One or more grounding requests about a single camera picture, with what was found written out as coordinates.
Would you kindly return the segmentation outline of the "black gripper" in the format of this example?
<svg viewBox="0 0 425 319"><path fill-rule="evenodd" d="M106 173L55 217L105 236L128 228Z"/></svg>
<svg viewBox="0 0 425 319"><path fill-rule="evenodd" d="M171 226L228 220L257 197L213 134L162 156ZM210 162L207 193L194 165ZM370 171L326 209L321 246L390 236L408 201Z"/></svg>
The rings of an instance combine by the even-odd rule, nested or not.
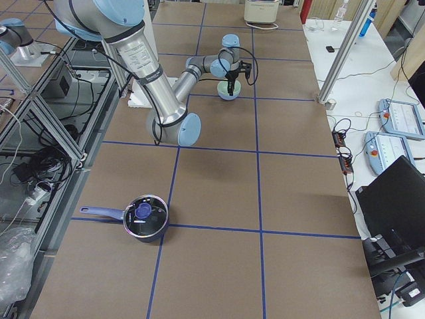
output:
<svg viewBox="0 0 425 319"><path fill-rule="evenodd" d="M234 84L239 74L242 73L245 76L246 81L250 78L252 71L252 64L244 62L243 60L234 63L231 69L227 72L225 78L227 79L227 93L229 96L234 95Z"/></svg>

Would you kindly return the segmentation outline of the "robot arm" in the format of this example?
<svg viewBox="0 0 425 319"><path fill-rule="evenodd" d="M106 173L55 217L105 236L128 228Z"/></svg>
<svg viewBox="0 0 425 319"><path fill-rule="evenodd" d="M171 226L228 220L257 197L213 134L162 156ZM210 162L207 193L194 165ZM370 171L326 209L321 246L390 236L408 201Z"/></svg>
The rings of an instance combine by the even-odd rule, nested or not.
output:
<svg viewBox="0 0 425 319"><path fill-rule="evenodd" d="M25 24L18 18L8 18L1 21L1 50L10 55L18 47L26 47L34 42Z"/></svg>
<svg viewBox="0 0 425 319"><path fill-rule="evenodd" d="M176 83L170 84L144 34L143 1L54 1L52 14L61 33L104 41L118 51L124 60L122 68L134 77L152 106L146 127L156 143L196 143L201 119L188 111L185 99L203 74L225 79L230 99L237 97L238 75L250 77L252 65L240 59L239 38L229 34L223 37L218 54L188 59Z"/></svg>

